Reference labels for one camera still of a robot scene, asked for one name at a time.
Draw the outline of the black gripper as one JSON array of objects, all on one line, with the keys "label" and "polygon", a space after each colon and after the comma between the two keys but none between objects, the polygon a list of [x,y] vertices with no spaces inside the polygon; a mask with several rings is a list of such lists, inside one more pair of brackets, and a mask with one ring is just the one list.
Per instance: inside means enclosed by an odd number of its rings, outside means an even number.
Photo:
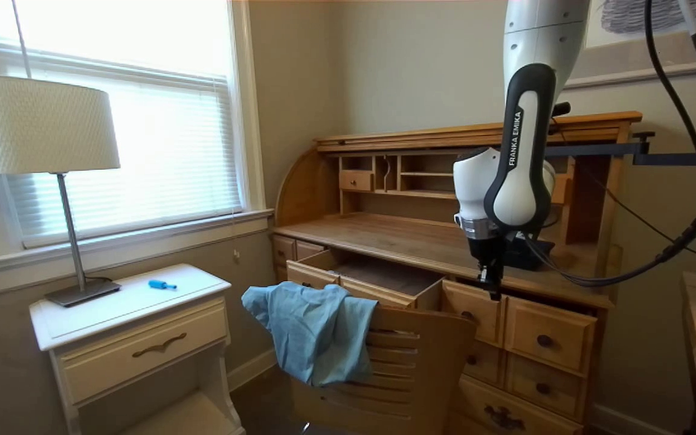
[{"label": "black gripper", "polygon": [[486,286],[490,299],[500,299],[503,267],[539,271],[554,243],[532,236],[488,236],[471,238],[469,252],[478,260],[478,283]]}]

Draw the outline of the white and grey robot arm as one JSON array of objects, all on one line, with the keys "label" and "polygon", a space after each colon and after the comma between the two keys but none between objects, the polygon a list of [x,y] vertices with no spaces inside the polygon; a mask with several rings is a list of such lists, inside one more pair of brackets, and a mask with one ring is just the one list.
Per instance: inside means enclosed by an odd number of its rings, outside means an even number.
[{"label": "white and grey robot arm", "polygon": [[452,167],[455,222],[478,260],[478,286],[493,299],[500,298],[507,243],[538,235],[551,211],[548,121],[579,60],[587,9],[590,0],[507,0],[500,147]]}]

